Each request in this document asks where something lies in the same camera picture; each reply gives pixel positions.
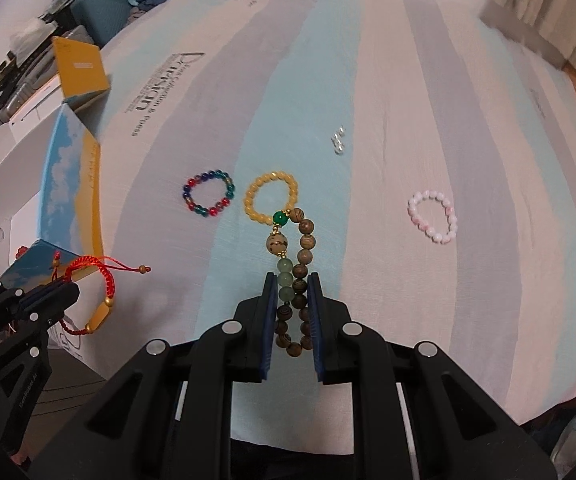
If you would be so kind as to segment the grey suitcase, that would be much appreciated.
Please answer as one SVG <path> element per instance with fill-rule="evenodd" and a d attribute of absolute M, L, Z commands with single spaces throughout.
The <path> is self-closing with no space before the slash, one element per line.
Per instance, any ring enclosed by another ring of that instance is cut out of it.
<path fill-rule="evenodd" d="M 0 63 L 0 125 L 6 124 L 20 107 L 57 73 L 53 36 L 32 44 L 30 52 L 9 50 Z"/>

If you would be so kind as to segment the teal suitcase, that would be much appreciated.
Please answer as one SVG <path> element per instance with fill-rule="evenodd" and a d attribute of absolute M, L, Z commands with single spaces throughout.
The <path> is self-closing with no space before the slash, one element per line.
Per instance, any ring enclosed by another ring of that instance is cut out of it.
<path fill-rule="evenodd" d="M 128 0 L 73 0 L 70 12 L 97 47 L 106 44 L 124 29 L 133 7 Z"/>

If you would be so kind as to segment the blue yellow cardboard box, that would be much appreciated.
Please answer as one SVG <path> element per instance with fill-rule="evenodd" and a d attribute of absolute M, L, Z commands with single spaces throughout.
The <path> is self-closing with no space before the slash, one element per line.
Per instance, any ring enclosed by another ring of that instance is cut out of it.
<path fill-rule="evenodd" d="M 52 41 L 57 73 L 0 128 L 0 281 L 28 290 L 55 258 L 101 256 L 100 146 L 76 112 L 106 93 L 98 47 Z"/>

